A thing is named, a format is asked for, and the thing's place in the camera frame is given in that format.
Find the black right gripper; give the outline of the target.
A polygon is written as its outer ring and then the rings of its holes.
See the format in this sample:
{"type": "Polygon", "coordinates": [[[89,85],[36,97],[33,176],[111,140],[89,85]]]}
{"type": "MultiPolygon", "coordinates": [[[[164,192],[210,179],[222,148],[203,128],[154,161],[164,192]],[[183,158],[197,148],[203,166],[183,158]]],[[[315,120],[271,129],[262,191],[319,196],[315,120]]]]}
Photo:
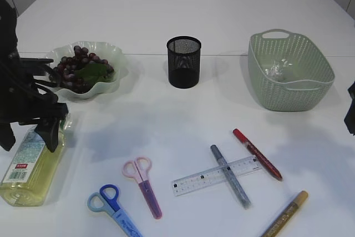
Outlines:
{"type": "Polygon", "coordinates": [[[355,82],[348,88],[348,93],[352,99],[352,102],[344,118],[344,123],[349,133],[355,135],[355,82]]]}

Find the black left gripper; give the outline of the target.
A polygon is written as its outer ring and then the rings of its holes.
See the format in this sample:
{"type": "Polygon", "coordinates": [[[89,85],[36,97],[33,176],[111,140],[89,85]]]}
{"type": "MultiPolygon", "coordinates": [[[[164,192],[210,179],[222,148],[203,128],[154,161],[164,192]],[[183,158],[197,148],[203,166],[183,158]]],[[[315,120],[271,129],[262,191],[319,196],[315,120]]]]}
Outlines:
{"type": "Polygon", "coordinates": [[[50,66],[50,58],[21,58],[17,53],[1,57],[1,126],[0,145],[9,152],[16,142],[10,124],[38,125],[35,132],[47,149],[54,153],[58,146],[59,120],[68,107],[58,102],[50,88],[60,85],[61,77],[50,66]]]}

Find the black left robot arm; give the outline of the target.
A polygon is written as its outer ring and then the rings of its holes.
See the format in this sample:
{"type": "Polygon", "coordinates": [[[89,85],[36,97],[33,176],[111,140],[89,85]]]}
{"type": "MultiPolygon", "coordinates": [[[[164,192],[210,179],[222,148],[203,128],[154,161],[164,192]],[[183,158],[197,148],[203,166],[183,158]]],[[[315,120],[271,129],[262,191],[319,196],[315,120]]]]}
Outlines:
{"type": "Polygon", "coordinates": [[[1,147],[10,151],[16,142],[11,123],[35,125],[35,132],[54,152],[59,144],[59,123],[68,107],[51,91],[62,79],[50,59],[22,58],[17,50],[17,12],[1,0],[1,147]]]}

